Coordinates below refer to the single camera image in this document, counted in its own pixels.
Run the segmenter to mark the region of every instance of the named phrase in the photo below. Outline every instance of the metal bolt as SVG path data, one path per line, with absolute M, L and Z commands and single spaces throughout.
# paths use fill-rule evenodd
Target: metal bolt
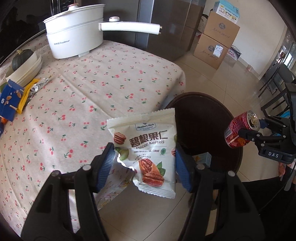
M 235 173 L 234 173 L 234 171 L 228 171 L 228 173 L 227 173 L 229 176 L 231 176 L 231 177 L 234 177 L 235 176 Z
M 55 170 L 55 171 L 52 172 L 52 176 L 53 177 L 56 177 L 58 175 L 59 175 L 59 171 L 58 170 Z
M 89 165 L 89 164 L 84 165 L 84 166 L 82 167 L 82 169 L 83 169 L 84 171 L 88 171 L 88 170 L 91 169 L 91 165 Z
M 201 163 L 197 164 L 196 167 L 198 170 L 203 170 L 205 168 L 204 164 Z

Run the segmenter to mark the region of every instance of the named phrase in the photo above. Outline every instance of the black television screen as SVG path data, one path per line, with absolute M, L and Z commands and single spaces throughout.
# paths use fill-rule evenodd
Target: black television screen
M 0 0 L 0 65 L 20 45 L 45 29 L 50 0 Z

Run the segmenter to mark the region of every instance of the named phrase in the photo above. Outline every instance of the pecan kernels package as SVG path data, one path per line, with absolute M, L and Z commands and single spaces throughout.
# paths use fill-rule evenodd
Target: pecan kernels package
M 139 190 L 175 198 L 175 109 L 107 120 L 118 161 L 135 171 Z

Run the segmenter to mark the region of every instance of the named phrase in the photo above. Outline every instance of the cherry print tablecloth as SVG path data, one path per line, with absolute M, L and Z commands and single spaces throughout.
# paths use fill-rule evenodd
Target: cherry print tablecloth
M 184 72 L 175 64 L 116 42 L 81 58 L 54 59 L 43 34 L 22 49 L 42 54 L 36 78 L 52 75 L 25 108 L 8 122 L 0 138 L 1 213 L 17 234 L 49 174 L 78 170 L 101 154 L 112 136 L 106 120 L 151 112 L 181 94 Z M 13 57 L 0 68 L 2 79 Z M 98 209 L 118 195 L 133 173 L 114 163 L 106 186 L 96 196 Z M 79 227 L 70 192 L 73 228 Z

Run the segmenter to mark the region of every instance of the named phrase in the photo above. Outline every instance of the red can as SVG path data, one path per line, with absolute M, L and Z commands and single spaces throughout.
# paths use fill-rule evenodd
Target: red can
M 224 132 L 224 138 L 228 146 L 231 148 L 245 146 L 250 142 L 239 137 L 238 132 L 240 129 L 259 131 L 260 122 L 254 112 L 251 110 L 246 111 L 230 122 L 228 128 Z

